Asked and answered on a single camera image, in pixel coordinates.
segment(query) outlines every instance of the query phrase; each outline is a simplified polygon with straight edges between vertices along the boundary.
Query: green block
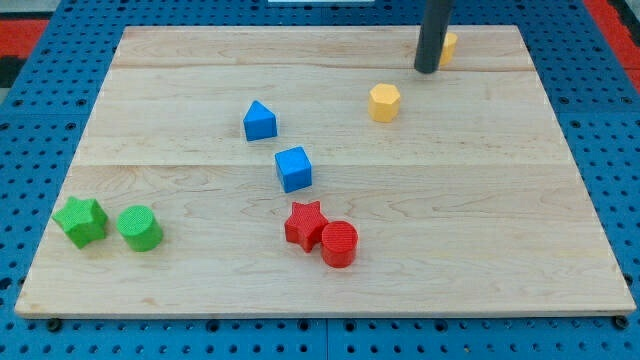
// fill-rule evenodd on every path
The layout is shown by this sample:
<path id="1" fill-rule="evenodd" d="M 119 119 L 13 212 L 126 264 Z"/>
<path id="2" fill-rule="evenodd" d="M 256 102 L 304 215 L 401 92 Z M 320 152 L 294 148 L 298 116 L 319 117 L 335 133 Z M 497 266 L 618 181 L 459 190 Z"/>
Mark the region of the green block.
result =
<path id="1" fill-rule="evenodd" d="M 78 249 L 107 237 L 105 225 L 109 218 L 96 199 L 80 200 L 71 196 L 52 218 Z"/>
<path id="2" fill-rule="evenodd" d="M 118 231 L 133 251 L 149 251 L 162 241 L 162 229 L 146 206 L 126 208 L 118 217 Z"/>

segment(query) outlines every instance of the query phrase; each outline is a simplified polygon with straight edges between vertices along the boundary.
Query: blue pegboard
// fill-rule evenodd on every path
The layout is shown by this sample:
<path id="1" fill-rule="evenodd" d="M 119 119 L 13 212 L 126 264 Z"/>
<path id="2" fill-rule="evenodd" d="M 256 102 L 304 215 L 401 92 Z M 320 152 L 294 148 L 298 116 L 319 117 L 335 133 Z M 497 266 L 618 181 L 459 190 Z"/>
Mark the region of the blue pegboard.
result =
<path id="1" fill-rule="evenodd" d="M 55 322 L 15 316 L 20 285 L 125 26 L 418 24 L 416 3 L 63 0 L 0 108 L 0 358 L 640 359 L 638 312 L 617 319 L 82 320 L 64 321 L 55 332 Z M 637 301 L 640 100 L 584 6 L 458 0 L 452 22 L 519 26 Z"/>

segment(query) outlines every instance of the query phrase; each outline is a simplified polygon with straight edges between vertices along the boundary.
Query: wood grain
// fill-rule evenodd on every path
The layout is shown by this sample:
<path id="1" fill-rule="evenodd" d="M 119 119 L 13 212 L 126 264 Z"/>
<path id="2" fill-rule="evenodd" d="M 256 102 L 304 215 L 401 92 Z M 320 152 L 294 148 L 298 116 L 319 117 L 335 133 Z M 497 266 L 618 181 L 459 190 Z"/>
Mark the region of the wood grain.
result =
<path id="1" fill-rule="evenodd" d="M 633 299 L 515 27 L 452 27 L 454 61 L 411 70 L 415 27 L 128 28 L 55 209 L 97 197 L 109 237 L 50 222 L 25 317 L 502 317 L 624 314 Z M 400 88 L 391 124 L 366 114 Z M 259 98 L 280 136 L 247 143 Z M 302 144 L 311 188 L 273 154 Z M 354 264 L 284 241 L 292 201 L 359 231 Z M 134 253 L 117 214 L 165 232 Z"/>

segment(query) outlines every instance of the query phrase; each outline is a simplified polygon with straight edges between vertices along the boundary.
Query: blue cube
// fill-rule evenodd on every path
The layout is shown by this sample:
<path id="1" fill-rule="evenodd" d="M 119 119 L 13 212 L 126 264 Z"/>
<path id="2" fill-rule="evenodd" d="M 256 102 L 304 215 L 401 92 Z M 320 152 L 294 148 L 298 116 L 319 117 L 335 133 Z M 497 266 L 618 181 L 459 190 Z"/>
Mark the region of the blue cube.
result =
<path id="1" fill-rule="evenodd" d="M 243 123 L 247 141 L 278 136 L 275 114 L 257 100 L 251 104 Z"/>
<path id="2" fill-rule="evenodd" d="M 311 186 L 311 162 L 301 146 L 277 153 L 276 169 L 285 193 Z"/>

